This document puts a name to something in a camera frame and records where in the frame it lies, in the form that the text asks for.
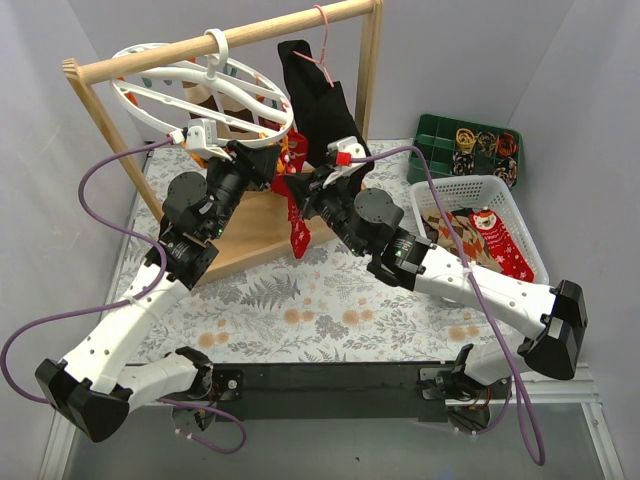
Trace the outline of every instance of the white wall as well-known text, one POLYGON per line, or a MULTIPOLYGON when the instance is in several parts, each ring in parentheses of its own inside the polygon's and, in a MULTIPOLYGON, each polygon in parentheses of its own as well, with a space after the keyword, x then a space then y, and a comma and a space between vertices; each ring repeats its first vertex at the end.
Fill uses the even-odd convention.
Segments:
MULTIPOLYGON (((30 320, 103 303, 120 237, 86 216, 76 198, 84 171, 109 149, 62 74, 65 58, 96 59, 68 3, 0 0, 0 31, 4 343, 30 320)), ((139 145, 130 120, 119 110, 114 113, 130 144, 139 145)), ((91 204, 124 222, 133 187, 118 166, 99 176, 89 186, 91 204)), ((38 393, 33 372, 40 361, 60 358, 96 320, 65 320, 25 334, 9 356, 18 382, 38 393)), ((53 410, 23 400, 3 379, 0 405, 0 478, 36 478, 53 410)))
POLYGON ((583 359, 628 479, 640 478, 638 18, 634 0, 576 0, 510 122, 527 158, 518 205, 553 281, 585 289, 583 359))
MULTIPOLYGON (((371 138, 413 136, 430 111, 506 124, 573 0, 387 0, 371 138)), ((310 8, 309 0, 69 0, 100 58, 145 42, 172 42, 310 8)), ((331 25, 327 64, 355 99, 361 21, 331 25)), ((319 55, 323 30, 306 38, 319 55)), ((232 56, 272 80, 282 38, 232 56)), ((176 122, 179 116, 172 116, 176 122)), ((153 131, 142 128, 145 138, 153 131)))

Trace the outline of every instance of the wooden board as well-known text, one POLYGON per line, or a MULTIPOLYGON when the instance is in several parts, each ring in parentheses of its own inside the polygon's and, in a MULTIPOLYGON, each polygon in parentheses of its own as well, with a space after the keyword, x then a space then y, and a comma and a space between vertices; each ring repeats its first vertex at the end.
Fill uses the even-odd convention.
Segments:
MULTIPOLYGON (((335 238, 320 217, 307 221, 311 245, 335 238)), ((222 237, 214 242, 220 250, 199 285, 292 253, 287 219, 287 199, 272 192, 247 192, 231 217, 222 237)))

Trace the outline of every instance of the fern print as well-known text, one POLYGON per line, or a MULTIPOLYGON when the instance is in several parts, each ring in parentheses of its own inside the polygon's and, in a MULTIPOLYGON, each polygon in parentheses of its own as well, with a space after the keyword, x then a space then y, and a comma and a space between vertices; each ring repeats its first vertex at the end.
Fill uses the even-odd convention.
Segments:
POLYGON ((249 287, 240 303, 251 307, 267 308, 273 310, 276 305, 282 308, 285 301, 290 298, 296 298, 300 295, 298 288, 298 280, 291 281, 291 277, 287 275, 286 280, 283 278, 272 277, 273 280, 261 278, 258 282, 249 287))

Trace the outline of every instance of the plastic basket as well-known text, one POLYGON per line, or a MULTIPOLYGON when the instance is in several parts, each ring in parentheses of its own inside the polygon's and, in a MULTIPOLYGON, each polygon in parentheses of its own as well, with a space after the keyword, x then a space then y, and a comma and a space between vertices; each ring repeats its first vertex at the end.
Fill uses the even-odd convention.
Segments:
MULTIPOLYGON (((520 249, 520 253, 533 270, 534 283, 549 283, 549 275, 547 269, 544 268, 538 249, 531 239, 531 234, 527 230, 511 192, 501 179, 491 175, 467 175, 439 178, 434 180, 434 183, 447 211, 461 208, 480 210, 483 207, 489 207, 496 212, 520 249)), ((412 185, 409 196, 420 235, 426 237, 420 211, 436 206, 429 184, 419 182, 412 185)))

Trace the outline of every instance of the pink hanger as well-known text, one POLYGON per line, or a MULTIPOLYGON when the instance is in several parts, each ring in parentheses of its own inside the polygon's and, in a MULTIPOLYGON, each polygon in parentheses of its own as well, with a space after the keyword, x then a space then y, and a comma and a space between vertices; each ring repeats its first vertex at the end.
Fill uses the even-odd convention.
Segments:
POLYGON ((307 57, 306 55, 303 55, 300 52, 294 51, 293 53, 295 53, 301 58, 304 58, 305 60, 308 60, 318 65, 318 67, 320 67, 324 72, 324 78, 327 79, 327 82, 329 82, 329 85, 331 85, 331 88, 333 88, 333 80, 331 80, 331 76, 327 71, 327 66, 325 64, 325 59, 324 59, 324 52, 327 48, 327 38, 329 37, 329 19, 327 18, 326 13, 324 13, 324 10, 322 10, 322 7, 320 5, 314 5, 314 7, 320 10, 320 13, 322 14, 322 18, 324 19, 324 42, 322 42, 322 53, 320 54, 320 60, 315 60, 311 57, 307 57))

